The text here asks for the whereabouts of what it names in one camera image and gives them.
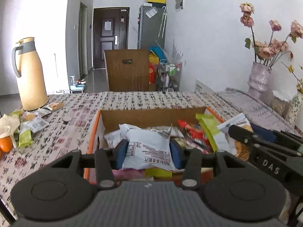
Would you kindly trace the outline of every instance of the blue item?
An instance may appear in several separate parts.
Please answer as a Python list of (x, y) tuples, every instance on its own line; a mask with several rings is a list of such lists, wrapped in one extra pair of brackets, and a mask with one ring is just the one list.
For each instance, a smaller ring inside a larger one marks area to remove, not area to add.
[(159, 60), (167, 61), (162, 49), (159, 46), (150, 47), (148, 50), (154, 52), (159, 57)]
[(182, 168), (182, 165), (181, 165), (181, 159), (180, 159), (179, 150), (177, 149), (177, 147), (171, 141), (169, 142), (169, 147), (170, 147), (170, 151), (172, 154), (172, 161), (175, 165), (175, 168), (184, 169), (184, 168)]
[(123, 165), (123, 162), (124, 162), (124, 159), (126, 156), (126, 152), (127, 152), (127, 148), (128, 148), (128, 140), (123, 139), (120, 143), (117, 145), (117, 147), (118, 146), (120, 147), (120, 145), (121, 145), (120, 149), (118, 150), (119, 153), (118, 153), (118, 156), (116, 159), (117, 170), (122, 169), (122, 165)]
[(270, 130), (264, 129), (260, 126), (256, 126), (253, 124), (251, 124), (251, 127), (252, 127), (252, 130), (254, 131), (254, 133), (256, 133), (258, 136), (260, 136), (265, 141), (275, 142), (275, 140), (277, 139), (277, 137)]

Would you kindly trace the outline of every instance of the paper notice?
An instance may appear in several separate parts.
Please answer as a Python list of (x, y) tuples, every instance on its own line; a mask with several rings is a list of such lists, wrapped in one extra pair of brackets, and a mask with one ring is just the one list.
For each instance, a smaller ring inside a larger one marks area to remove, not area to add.
[(104, 30), (110, 31), (112, 29), (112, 22), (111, 21), (106, 21), (104, 24)]
[(153, 7), (151, 10), (149, 10), (148, 12), (146, 12), (146, 15), (151, 18), (153, 17), (154, 15), (156, 15), (158, 13), (158, 11), (156, 10), (155, 7)]

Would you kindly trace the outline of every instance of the leaf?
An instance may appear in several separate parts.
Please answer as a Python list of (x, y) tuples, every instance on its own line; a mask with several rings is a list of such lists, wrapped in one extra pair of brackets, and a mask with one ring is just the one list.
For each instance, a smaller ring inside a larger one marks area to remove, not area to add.
[(255, 53), (258, 54), (259, 53), (259, 47), (255, 47)]
[(245, 48), (250, 49), (250, 44), (251, 44), (251, 40), (250, 40), (250, 38), (246, 38), (246, 39), (245, 39), (245, 42), (246, 42), (246, 44), (245, 44)]
[(290, 61), (292, 61), (293, 58), (294, 58), (294, 54), (292, 53), (292, 51), (290, 51), (290, 57), (289, 57)]
[(291, 35), (291, 40), (294, 42), (294, 44), (296, 43), (296, 41), (297, 41), (297, 38), (296, 37), (294, 37), (293, 35)]
[(259, 55), (257, 55), (257, 56), (258, 56), (259, 60), (264, 60), (261, 56), (259, 56)]

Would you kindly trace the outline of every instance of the patterned tablecloth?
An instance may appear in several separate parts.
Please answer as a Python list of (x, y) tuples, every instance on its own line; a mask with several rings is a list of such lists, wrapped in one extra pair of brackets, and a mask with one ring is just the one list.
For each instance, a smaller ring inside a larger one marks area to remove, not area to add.
[[(50, 102), (64, 102), (46, 121), (50, 125), (34, 136), (34, 144), (13, 149), (0, 161), (0, 199), (16, 217), (10, 202), (15, 183), (67, 152), (87, 152), (98, 110), (192, 108), (209, 106), (228, 120), (239, 112), (215, 94), (173, 92), (103, 92), (94, 94), (55, 95)], [(63, 124), (68, 115), (71, 121)], [(0, 215), (1, 226), (9, 226)]]

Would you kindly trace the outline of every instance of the tangerine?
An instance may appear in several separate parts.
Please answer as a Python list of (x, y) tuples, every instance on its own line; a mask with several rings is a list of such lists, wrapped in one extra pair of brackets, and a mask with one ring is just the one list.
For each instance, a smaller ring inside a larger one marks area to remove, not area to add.
[(0, 138), (0, 149), (4, 153), (8, 153), (13, 148), (13, 142), (10, 136)]

